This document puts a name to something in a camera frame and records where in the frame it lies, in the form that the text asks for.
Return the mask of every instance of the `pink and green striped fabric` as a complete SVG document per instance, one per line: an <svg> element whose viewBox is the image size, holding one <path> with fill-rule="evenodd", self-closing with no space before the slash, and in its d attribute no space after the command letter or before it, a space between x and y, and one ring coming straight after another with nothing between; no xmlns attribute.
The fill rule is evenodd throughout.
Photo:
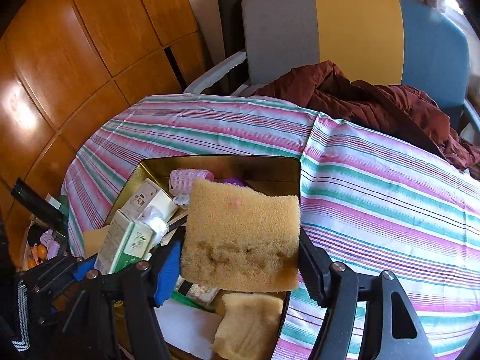
<svg viewBox="0 0 480 360"><path fill-rule="evenodd" d="M408 143L270 98L147 97L78 151L62 187L70 245L102 226L145 158L197 154L294 156L301 220L314 244L356 272L396 273L438 359L455 359L480 321L480 183ZM307 359L324 311L301 278L274 359ZM356 359L358 304L348 359Z"/></svg>

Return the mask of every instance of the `sponge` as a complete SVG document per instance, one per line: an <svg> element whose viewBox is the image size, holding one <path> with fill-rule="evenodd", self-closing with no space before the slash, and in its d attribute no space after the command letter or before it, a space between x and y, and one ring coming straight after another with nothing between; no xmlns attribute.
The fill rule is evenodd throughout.
<svg viewBox="0 0 480 360"><path fill-rule="evenodd" d="M277 342L283 301L266 294L223 296L225 317L212 350L227 360L264 360Z"/></svg>
<svg viewBox="0 0 480 360"><path fill-rule="evenodd" d="M197 179L190 193L181 276L242 292L298 288L296 196Z"/></svg>

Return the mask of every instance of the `gray yellow blue chair backrest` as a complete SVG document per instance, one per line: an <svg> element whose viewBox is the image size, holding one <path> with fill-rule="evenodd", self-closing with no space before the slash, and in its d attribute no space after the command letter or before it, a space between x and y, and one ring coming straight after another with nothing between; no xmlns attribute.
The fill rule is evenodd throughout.
<svg viewBox="0 0 480 360"><path fill-rule="evenodd" d="M464 33L414 0L243 0L252 85L330 60L352 81L406 84L457 124L469 80Z"/></svg>

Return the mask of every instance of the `pink hair roller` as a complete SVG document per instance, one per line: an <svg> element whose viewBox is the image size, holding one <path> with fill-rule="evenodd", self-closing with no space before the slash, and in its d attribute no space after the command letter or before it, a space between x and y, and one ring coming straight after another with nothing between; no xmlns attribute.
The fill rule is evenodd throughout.
<svg viewBox="0 0 480 360"><path fill-rule="evenodd" d="M176 169L170 173L169 192L173 196L187 194L196 179L215 181L213 173L205 169Z"/></svg>

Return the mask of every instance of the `chair armrest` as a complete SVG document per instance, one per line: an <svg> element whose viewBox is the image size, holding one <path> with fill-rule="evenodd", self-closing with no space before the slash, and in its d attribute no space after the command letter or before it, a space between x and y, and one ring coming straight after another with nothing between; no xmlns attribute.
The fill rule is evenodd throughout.
<svg viewBox="0 0 480 360"><path fill-rule="evenodd" d="M464 103L464 112L469 117L470 123L477 134L480 134L480 116L467 99Z"/></svg>
<svg viewBox="0 0 480 360"><path fill-rule="evenodd" d="M231 69L240 65L247 59L247 53L245 51L238 51L235 54L224 59L218 65L211 68L209 71L203 73L199 78L192 82L183 93L192 93L198 95L206 88L209 88L222 77L225 76Z"/></svg>
<svg viewBox="0 0 480 360"><path fill-rule="evenodd" d="M240 85L230 96L240 96L240 94L250 86L250 79L246 80L242 85Z"/></svg>

